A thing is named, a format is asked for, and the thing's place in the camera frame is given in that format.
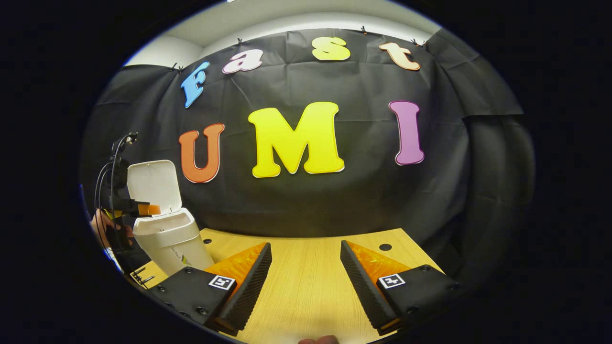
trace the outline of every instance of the white ceiling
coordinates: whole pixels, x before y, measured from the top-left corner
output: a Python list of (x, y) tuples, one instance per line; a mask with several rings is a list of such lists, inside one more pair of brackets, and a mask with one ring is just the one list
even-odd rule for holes
[(429, 34), (440, 29), (440, 25), (430, 19), (388, 0), (235, 0), (220, 2), (195, 14), (163, 35), (206, 47), (222, 37), (256, 24), (316, 12), (345, 12), (379, 17)]

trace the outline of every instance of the white trash can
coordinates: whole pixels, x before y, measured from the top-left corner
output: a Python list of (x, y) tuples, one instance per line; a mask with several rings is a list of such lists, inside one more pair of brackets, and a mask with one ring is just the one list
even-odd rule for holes
[(191, 213), (182, 208), (176, 169), (170, 160), (136, 163), (127, 169), (130, 198), (160, 206), (160, 215), (139, 217), (134, 238), (168, 276), (186, 265), (204, 270), (214, 264)]

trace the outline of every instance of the blue letter f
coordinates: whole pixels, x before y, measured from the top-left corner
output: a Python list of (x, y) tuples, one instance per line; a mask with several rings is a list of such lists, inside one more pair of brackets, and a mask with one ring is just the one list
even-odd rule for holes
[(193, 101), (202, 94), (203, 89), (198, 87), (198, 84), (204, 83), (204, 79), (206, 79), (204, 69), (206, 69), (209, 64), (208, 62), (202, 63), (181, 84), (181, 88), (185, 91), (185, 98), (187, 99), (187, 101), (185, 101), (185, 108), (188, 108)]

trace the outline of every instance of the human hand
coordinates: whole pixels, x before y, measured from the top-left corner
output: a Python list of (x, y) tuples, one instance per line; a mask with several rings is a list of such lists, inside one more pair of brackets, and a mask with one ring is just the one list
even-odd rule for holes
[(339, 344), (338, 338), (334, 335), (324, 335), (323, 337), (314, 339), (302, 339), (297, 344)]
[[(120, 229), (119, 225), (115, 225), (113, 220), (111, 220), (111, 218), (108, 217), (108, 215), (105, 212), (103, 212), (101, 209), (97, 209), (95, 211), (95, 216), (91, 219), (91, 222), (89, 222), (89, 224), (91, 226), (91, 229), (94, 230), (94, 235), (98, 239), (98, 241), (100, 241), (100, 237), (101, 237), (102, 245), (104, 247), (111, 247), (110, 243), (108, 242), (108, 239), (106, 238), (106, 226)], [(132, 233), (132, 227), (130, 226), (124, 226), (124, 227), (127, 233), (127, 237), (134, 237), (134, 234)], [(128, 241), (130, 242), (130, 245), (133, 244), (133, 242), (130, 239), (128, 239)]]

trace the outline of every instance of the letter m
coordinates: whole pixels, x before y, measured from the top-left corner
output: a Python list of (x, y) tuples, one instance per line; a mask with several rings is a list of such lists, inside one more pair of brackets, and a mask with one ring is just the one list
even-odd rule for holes
[(334, 131), (334, 116), (338, 105), (330, 102), (309, 104), (293, 130), (276, 108), (257, 110), (248, 116), (255, 125), (257, 166), (256, 178), (276, 177), (280, 166), (274, 163), (276, 153), (289, 173), (297, 171), (304, 149), (308, 146), (308, 173), (330, 173), (344, 170), (344, 160), (338, 157)]

